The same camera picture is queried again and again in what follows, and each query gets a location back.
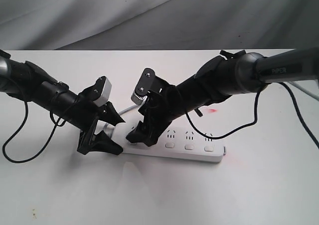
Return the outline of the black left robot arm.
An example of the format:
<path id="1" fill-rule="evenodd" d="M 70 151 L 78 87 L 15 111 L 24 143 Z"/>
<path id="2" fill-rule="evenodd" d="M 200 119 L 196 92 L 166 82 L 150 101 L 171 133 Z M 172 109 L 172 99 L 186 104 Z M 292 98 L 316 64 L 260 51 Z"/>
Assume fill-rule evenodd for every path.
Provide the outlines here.
<path id="1" fill-rule="evenodd" d="M 94 134 L 98 121 L 116 126 L 124 120 L 109 101 L 112 85 L 106 76 L 75 94 L 69 86 L 51 77 L 36 64 L 11 60 L 11 55 L 0 52 L 0 90 L 21 101 L 33 102 L 61 117 L 81 130 L 77 151 L 105 152 L 119 155 L 123 148 L 105 132 Z"/>

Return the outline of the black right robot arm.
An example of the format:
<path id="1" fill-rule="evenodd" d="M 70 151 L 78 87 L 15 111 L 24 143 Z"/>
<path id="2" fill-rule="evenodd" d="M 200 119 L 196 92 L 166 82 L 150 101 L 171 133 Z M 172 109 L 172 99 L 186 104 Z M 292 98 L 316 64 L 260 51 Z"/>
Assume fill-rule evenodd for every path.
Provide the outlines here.
<path id="1" fill-rule="evenodd" d="M 153 146 L 173 120 L 190 111 L 224 102 L 237 94 L 259 95 L 271 83 L 318 77 L 318 48 L 295 49 L 270 57 L 244 50 L 223 50 L 179 85 L 169 84 L 146 68 L 131 97 L 140 106 L 144 119 L 126 138 L 132 143 Z"/>

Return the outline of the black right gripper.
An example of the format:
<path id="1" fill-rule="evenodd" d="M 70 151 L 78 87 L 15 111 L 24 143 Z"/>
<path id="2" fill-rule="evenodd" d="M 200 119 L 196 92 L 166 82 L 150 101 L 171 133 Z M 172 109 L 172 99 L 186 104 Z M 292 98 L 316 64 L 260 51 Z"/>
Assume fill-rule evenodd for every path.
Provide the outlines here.
<path id="1" fill-rule="evenodd" d="M 148 147 L 155 145 L 171 122 L 184 114 L 187 108 L 184 105 L 186 98 L 186 88 L 169 84 L 156 77 L 152 82 L 146 105 L 138 109 L 144 116 L 143 122 L 139 121 L 126 139 L 130 143 L 143 143 Z"/>

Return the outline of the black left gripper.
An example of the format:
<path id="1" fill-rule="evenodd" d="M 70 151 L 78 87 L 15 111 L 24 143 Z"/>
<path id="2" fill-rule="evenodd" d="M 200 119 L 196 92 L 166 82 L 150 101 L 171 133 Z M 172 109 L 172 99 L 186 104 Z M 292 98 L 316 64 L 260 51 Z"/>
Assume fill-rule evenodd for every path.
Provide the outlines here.
<path id="1" fill-rule="evenodd" d="M 97 107 L 92 101 L 78 95 L 59 96 L 59 116 L 80 129 L 77 152 L 103 152 L 119 155 L 123 148 L 115 143 L 104 131 L 95 135 L 98 121 L 116 126 L 125 123 L 124 119 L 108 101 Z"/>

